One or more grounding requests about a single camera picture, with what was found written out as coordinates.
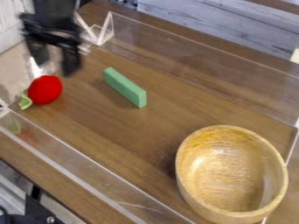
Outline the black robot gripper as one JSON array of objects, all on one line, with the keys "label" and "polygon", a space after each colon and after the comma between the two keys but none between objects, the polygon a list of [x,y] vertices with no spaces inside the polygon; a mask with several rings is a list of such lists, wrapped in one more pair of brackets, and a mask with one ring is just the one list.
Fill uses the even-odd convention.
[{"label": "black robot gripper", "polygon": [[61,48],[61,71],[69,77],[81,67],[81,29],[72,19],[41,20],[36,14],[21,13],[23,36],[28,51],[40,66],[49,60],[47,45]]}]

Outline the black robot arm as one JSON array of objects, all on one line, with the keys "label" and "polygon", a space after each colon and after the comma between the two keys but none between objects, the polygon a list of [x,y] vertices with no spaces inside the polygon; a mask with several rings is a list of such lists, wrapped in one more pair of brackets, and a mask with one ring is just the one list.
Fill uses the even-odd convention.
[{"label": "black robot arm", "polygon": [[23,12],[23,37],[39,66],[49,59],[48,46],[61,52],[60,69],[71,76],[81,67],[81,29],[75,22],[77,0],[32,0],[33,13]]}]

